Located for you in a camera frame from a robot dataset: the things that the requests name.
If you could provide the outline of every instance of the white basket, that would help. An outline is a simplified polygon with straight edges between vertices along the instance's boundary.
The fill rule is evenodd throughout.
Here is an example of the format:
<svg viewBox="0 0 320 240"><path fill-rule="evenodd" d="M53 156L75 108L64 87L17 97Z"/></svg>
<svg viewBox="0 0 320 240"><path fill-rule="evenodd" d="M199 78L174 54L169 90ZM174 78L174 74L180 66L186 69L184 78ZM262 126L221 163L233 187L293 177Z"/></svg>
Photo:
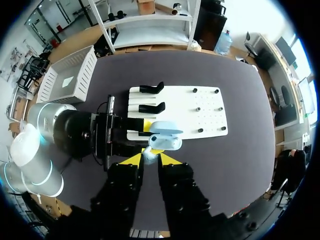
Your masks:
<svg viewBox="0 0 320 240"><path fill-rule="evenodd" d="M57 61L45 74L36 102L85 102L96 63L93 45Z"/></svg>

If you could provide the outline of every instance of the white board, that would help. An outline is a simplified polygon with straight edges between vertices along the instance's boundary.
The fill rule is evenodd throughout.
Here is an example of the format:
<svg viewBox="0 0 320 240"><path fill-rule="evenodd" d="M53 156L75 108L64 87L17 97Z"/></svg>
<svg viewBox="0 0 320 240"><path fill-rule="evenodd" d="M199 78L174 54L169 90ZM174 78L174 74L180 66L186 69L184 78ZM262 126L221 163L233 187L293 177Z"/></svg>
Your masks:
<svg viewBox="0 0 320 240"><path fill-rule="evenodd" d="M201 139L228 134L225 106L221 90L208 86L164 86L159 94L139 92L139 87L129 91L128 118L147 119L150 122L172 121L183 130L182 139ZM157 106L165 102L165 110L159 114L138 112L139 105ZM127 139L147 141L137 131L127 131Z"/></svg>

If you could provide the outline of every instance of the black table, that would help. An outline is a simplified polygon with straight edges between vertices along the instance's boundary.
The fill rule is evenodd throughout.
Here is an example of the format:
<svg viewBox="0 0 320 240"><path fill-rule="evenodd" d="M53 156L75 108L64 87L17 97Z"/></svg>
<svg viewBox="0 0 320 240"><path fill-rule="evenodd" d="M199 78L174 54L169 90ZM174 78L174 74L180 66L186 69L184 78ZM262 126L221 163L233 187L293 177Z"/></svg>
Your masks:
<svg viewBox="0 0 320 240"><path fill-rule="evenodd" d="M86 102L81 111L96 112L100 103L115 96L114 111L128 112L129 88L139 85L208 86L221 89L228 135L184 140L178 151L166 154L188 162L195 181L210 200L212 215L230 215L262 195L271 182L275 157L275 130L266 90L250 65L200 52L141 51L98 59ZM126 133L117 137L125 139ZM68 157L55 147L52 160L61 168ZM111 162L125 160L113 156ZM147 165L133 227L168 230L165 206L158 183L157 165ZM93 198L107 179L92 156L73 161L63 173L64 189L58 197L69 205L90 209Z"/></svg>

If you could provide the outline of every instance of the water bottle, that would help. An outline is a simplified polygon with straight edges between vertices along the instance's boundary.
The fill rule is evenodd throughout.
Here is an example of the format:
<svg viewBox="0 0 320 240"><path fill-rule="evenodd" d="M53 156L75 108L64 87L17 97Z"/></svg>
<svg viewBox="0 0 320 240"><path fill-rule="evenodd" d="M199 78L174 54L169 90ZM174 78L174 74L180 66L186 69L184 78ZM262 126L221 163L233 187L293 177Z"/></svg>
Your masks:
<svg viewBox="0 0 320 240"><path fill-rule="evenodd" d="M230 46L232 44L232 39L229 35L230 31L227 30L221 33L219 40L214 48L214 51L220 55L226 55L229 52Z"/></svg>

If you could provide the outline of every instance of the shelving unit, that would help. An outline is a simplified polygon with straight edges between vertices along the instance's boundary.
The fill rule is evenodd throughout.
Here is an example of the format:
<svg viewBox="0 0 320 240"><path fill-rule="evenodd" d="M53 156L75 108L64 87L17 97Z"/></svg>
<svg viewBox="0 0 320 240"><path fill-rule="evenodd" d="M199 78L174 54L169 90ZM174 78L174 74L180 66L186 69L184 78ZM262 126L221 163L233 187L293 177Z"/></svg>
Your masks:
<svg viewBox="0 0 320 240"><path fill-rule="evenodd" d="M194 38L201 0L181 0L179 14L169 15L156 9L155 14L140 15L134 0L105 0L108 14L117 14L122 10L126 16L122 19L103 22L96 7L97 0L89 0L90 6L102 30L102 33L114 53L118 48L141 45L180 45L190 50ZM159 4L172 7L175 0L157 0ZM112 44L110 28L116 27L118 36Z"/></svg>

